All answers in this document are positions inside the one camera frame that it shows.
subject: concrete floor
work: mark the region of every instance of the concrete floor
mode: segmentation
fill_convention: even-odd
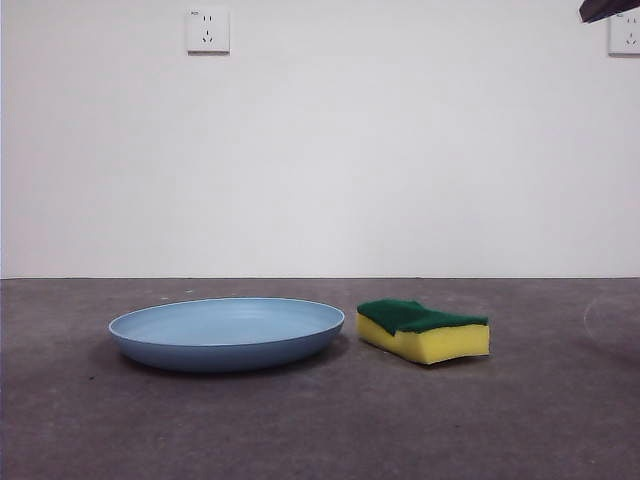
[[[640,279],[11,280],[4,472],[18,479],[638,479]],[[284,296],[347,318],[323,353],[185,375],[107,323],[178,300]],[[380,297],[491,318],[492,356],[422,367],[354,332]]]

